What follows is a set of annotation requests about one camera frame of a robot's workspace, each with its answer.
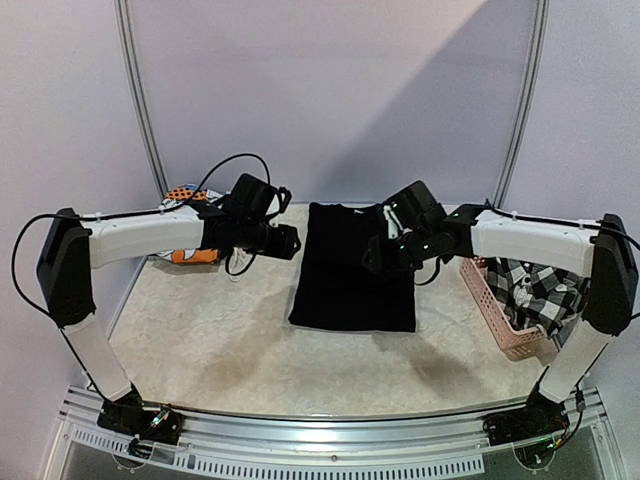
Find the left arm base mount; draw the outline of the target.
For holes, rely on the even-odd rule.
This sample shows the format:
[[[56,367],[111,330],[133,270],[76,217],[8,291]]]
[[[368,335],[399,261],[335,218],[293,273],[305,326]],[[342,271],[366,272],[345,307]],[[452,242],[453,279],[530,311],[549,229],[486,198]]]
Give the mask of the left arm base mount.
[[[104,401],[97,425],[142,441],[177,445],[185,416],[168,404],[145,402],[135,387],[115,401]]]

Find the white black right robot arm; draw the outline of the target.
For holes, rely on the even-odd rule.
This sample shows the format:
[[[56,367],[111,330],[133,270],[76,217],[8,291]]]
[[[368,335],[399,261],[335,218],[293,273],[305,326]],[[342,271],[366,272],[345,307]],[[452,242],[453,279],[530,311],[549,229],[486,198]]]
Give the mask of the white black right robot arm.
[[[363,266],[373,273],[416,271],[431,258],[487,261],[487,280],[523,329],[550,332],[576,320],[560,353],[517,415],[517,427],[537,436],[552,424],[552,402],[564,401],[610,340],[636,318],[639,248],[622,219],[562,220],[507,213],[490,203],[446,212],[422,181],[377,207]]]

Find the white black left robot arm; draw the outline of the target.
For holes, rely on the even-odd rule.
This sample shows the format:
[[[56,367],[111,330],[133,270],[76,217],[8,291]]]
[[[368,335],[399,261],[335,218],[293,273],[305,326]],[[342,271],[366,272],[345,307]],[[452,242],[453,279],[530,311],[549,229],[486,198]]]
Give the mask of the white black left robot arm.
[[[141,433],[149,415],[127,396],[133,383],[96,317],[96,273],[176,250],[242,250],[289,261],[300,249],[298,232],[275,220],[290,201],[289,189],[244,173],[217,199],[194,191],[151,210],[83,216],[66,208],[53,214],[36,266],[46,311],[126,433]]]

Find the black t-shirt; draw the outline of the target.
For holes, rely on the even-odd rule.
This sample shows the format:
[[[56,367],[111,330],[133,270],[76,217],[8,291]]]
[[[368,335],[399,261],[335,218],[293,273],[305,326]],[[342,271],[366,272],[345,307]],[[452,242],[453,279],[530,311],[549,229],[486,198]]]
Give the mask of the black t-shirt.
[[[384,231],[379,204],[313,202],[289,323],[338,331],[416,331],[414,276],[363,265],[370,238]]]

